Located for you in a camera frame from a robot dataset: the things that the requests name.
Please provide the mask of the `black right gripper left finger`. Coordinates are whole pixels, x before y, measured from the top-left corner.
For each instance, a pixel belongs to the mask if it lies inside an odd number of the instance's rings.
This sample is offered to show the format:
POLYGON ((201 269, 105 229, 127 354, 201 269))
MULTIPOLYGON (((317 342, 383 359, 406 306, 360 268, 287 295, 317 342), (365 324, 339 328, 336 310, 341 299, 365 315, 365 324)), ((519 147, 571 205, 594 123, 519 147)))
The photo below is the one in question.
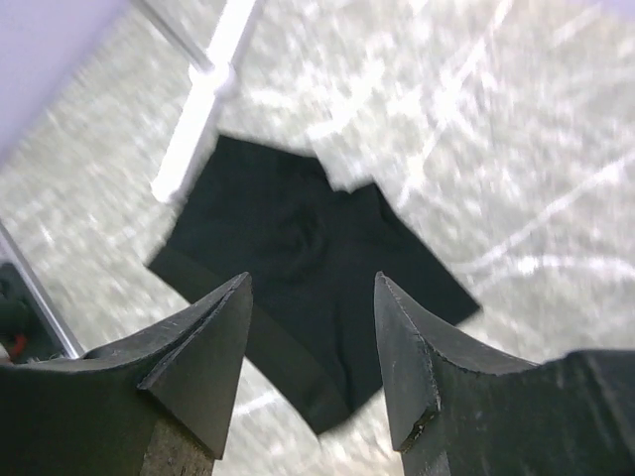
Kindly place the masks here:
POLYGON ((252 313, 240 274, 78 359, 1 368, 5 475, 208 475, 224 453, 252 313))

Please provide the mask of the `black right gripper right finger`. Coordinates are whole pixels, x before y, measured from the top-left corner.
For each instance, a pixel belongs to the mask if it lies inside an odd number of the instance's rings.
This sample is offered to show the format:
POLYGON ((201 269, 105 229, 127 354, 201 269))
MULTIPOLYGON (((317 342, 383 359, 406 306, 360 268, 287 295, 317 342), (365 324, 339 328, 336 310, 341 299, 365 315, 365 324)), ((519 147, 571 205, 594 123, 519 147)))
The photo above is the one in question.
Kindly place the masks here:
POLYGON ((408 475, 630 475, 634 354, 542 364, 492 348, 375 279, 379 361, 408 475))

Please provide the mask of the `black underwear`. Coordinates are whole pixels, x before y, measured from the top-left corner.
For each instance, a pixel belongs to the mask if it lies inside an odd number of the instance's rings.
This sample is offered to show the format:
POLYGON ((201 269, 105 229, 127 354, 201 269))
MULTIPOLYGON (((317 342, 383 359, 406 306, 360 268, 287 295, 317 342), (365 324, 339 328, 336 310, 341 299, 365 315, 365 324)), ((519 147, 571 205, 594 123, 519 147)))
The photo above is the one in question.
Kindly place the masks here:
POLYGON ((449 323, 479 310, 377 184, 334 190, 318 159, 228 136, 148 267, 191 302, 248 273, 247 358, 317 434, 381 389, 378 273, 449 323))

